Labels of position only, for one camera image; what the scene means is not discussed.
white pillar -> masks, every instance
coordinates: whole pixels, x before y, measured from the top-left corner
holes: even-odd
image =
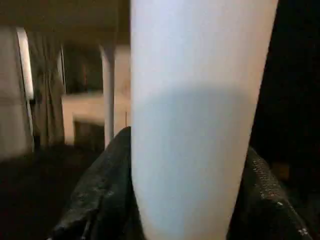
[[[115,48],[101,46],[103,103],[104,103],[104,145],[114,138],[115,119]]]
[[[276,8],[132,1],[132,180],[148,240],[226,238]]]

textured fabric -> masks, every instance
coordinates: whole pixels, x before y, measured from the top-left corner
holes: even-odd
[[[53,239],[97,240],[121,235],[133,200],[130,144],[131,129],[127,127],[88,168],[53,230]]]
[[[145,240],[130,174],[130,128],[86,171],[52,240]],[[268,164],[249,148],[228,238],[312,240]]]
[[[312,239],[268,164],[252,148],[247,152],[230,239]]]
[[[42,147],[64,141],[61,96],[62,80],[58,74],[59,42],[37,32],[27,32],[34,86],[34,135]]]

floor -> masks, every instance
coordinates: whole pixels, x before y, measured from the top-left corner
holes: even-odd
[[[55,146],[0,163],[0,239],[45,240],[99,153]]]

